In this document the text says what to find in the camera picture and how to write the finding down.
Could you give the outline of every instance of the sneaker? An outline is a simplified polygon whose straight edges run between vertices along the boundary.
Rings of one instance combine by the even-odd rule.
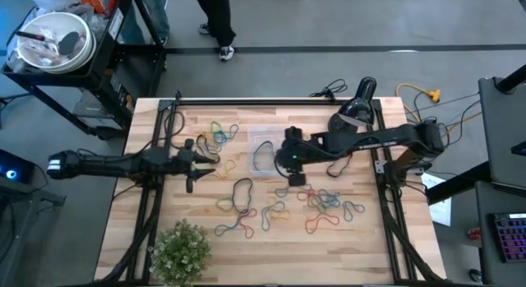
[[[166,43],[168,43],[168,36],[161,38],[161,44],[166,47]]]
[[[199,25],[197,31],[199,31],[199,34],[201,35],[210,35],[210,28],[208,27],[208,24]]]
[[[219,60],[226,62],[233,57],[233,53],[234,49],[232,45],[229,45],[228,47],[221,47],[221,49],[219,49]]]

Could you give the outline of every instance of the potted plant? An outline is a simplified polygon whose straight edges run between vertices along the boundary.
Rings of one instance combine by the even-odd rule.
[[[191,286],[201,278],[210,258],[210,240],[203,227],[178,221],[173,229],[159,233],[151,253],[150,272],[163,284]]]

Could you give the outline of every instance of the butcher block tabletop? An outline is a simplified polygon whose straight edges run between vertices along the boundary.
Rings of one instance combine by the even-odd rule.
[[[379,98],[386,127],[397,127],[406,123],[400,98]],[[138,151],[151,140],[159,99],[139,99],[125,153]],[[342,206],[328,208],[328,222],[321,219],[316,228],[314,220],[319,211],[303,201],[306,187],[287,187],[287,180],[280,176],[261,176],[251,172],[250,160],[253,144],[249,142],[249,130],[254,128],[280,128],[295,126],[303,130],[307,138],[314,132],[327,131],[327,122],[338,106],[329,105],[276,105],[276,106],[178,106],[184,115],[185,126],[180,134],[172,138],[175,145],[182,145],[187,138],[196,139],[203,132],[210,133],[210,124],[219,123],[228,135],[231,125],[239,126],[235,137],[223,145],[219,155],[221,161],[215,165],[198,164],[198,168],[213,166],[219,174],[209,174],[194,183],[192,194],[186,193],[186,176],[167,176],[159,217],[158,231],[170,229],[176,221],[187,219],[189,223],[202,225],[209,232],[212,258],[209,268],[197,284],[218,285],[349,285],[349,284],[391,284],[393,278],[389,255],[385,244],[385,231],[378,201],[375,176],[371,164],[371,152],[355,152],[341,176],[327,176],[330,163],[305,165],[307,181],[316,191],[325,189],[328,193],[339,192],[339,200],[352,201],[363,205],[362,213],[351,210],[344,218]],[[181,127],[181,117],[176,117],[174,130]],[[396,159],[403,147],[391,148]],[[177,150],[172,148],[171,155]],[[235,163],[226,178],[225,170]],[[332,171],[336,174],[346,164],[341,159]],[[217,225],[234,225],[238,213],[225,212],[216,206],[221,197],[230,197],[233,185],[242,178],[253,181],[250,208],[256,209],[253,218],[244,218],[243,223],[253,229],[238,226],[234,230],[216,236]],[[409,177],[412,181],[420,178]],[[117,181],[115,194],[130,187],[129,179]],[[239,183],[236,203],[246,207],[248,182]],[[441,277],[445,277],[441,253],[431,222],[426,198],[413,189],[404,189],[402,204],[411,243],[422,258]],[[111,205],[104,234],[95,279],[106,276],[118,263],[132,242],[136,224],[141,188],[136,187],[123,193]],[[288,216],[270,220],[270,227],[261,228],[261,209],[269,202],[283,201]],[[407,278],[404,255],[397,243],[398,258],[403,278]],[[141,277],[145,245],[137,262],[136,277]],[[156,283],[152,276],[151,283]]]

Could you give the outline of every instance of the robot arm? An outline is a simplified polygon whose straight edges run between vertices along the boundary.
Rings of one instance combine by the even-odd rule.
[[[214,163],[214,160],[192,151],[193,140],[187,139],[178,154],[168,158],[162,147],[154,147],[123,156],[80,155],[66,150],[49,157],[48,175],[53,179],[74,178],[78,175],[125,177],[136,183],[149,181],[155,175],[187,176],[187,192],[193,182],[213,173],[215,169],[194,169],[193,163]]]
[[[290,127],[285,130],[285,140],[276,152],[275,163],[289,174],[288,185],[299,186],[306,183],[304,164],[335,161],[349,156],[354,151],[370,150],[389,146],[407,146],[408,149],[394,162],[385,164],[385,169],[395,179],[405,180],[408,169],[422,159],[435,158],[444,151],[438,125],[427,120],[418,125],[404,124],[385,130],[351,133],[320,132],[311,135],[308,141],[302,138],[302,129]]]

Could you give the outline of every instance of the gray floor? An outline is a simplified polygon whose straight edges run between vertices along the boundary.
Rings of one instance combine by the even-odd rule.
[[[0,0],[0,43],[30,7],[26,0]],[[245,47],[300,45],[521,44],[526,40],[526,12],[517,0],[231,0],[235,44]],[[196,33],[204,21],[195,0],[170,0],[172,35],[168,46],[214,47]],[[222,64],[215,55],[171,56],[158,96],[180,90],[186,97],[307,96],[337,78],[344,78],[353,95],[364,76],[378,80],[377,96],[392,96],[395,87],[411,82],[442,91],[441,100],[477,92],[477,80],[504,76],[524,64],[526,52],[456,53],[281,53],[238,54]],[[21,90],[0,76],[0,95]],[[75,89],[46,88],[71,109]],[[404,90],[411,104],[416,92]],[[449,122],[477,97],[428,109],[423,116]],[[421,97],[421,107],[431,105]],[[470,113],[476,113],[476,107]],[[3,115],[0,148],[40,166],[65,149],[87,148],[117,155],[123,141],[88,137],[34,98],[9,105]],[[454,131],[452,140],[458,138]],[[482,119],[464,126],[463,139],[435,162],[436,171],[460,173],[486,160]],[[114,179],[82,177],[50,181],[47,189],[67,195],[66,205],[35,220],[30,243],[17,274],[19,286],[55,286],[88,282],[97,261]],[[476,245],[465,231],[476,226],[473,192],[453,200],[453,225],[437,225],[448,278],[469,283],[467,270],[478,267]]]

